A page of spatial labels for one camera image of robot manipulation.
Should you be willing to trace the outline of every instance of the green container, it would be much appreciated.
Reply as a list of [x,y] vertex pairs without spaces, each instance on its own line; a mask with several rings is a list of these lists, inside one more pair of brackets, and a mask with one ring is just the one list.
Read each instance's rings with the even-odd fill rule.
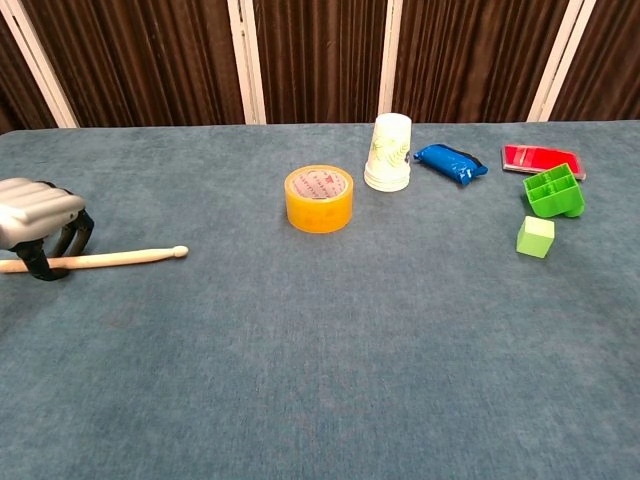
[[584,198],[568,163],[524,180],[524,189],[534,213],[542,218],[564,214],[578,217],[584,212]]

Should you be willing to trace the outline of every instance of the lime green cube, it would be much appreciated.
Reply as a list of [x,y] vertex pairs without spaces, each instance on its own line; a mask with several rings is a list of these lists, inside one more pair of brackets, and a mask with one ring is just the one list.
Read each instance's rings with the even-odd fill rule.
[[536,217],[524,217],[518,232],[516,251],[544,258],[555,238],[555,225],[551,220]]

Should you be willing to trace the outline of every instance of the yellow tape roll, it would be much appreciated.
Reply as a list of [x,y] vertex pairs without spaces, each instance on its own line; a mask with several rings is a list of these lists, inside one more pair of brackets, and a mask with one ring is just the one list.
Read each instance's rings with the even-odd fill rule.
[[353,207],[353,179],[330,165],[309,165],[294,170],[284,181],[287,217],[307,233],[340,230]]

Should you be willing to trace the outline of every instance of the upside-down cup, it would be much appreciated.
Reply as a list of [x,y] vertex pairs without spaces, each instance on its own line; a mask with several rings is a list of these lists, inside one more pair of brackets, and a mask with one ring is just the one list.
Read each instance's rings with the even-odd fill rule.
[[364,181],[381,192],[397,192],[409,184],[411,119],[399,113],[378,115],[373,127]]

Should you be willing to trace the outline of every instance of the green block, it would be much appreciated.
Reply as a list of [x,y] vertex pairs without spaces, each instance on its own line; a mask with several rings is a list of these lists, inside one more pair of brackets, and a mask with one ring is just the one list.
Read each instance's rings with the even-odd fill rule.
[[542,218],[564,214],[578,217],[584,212],[582,190],[568,163],[524,180],[533,212]]
[[536,217],[524,217],[518,232],[516,251],[544,258],[555,238],[555,225],[551,220]]

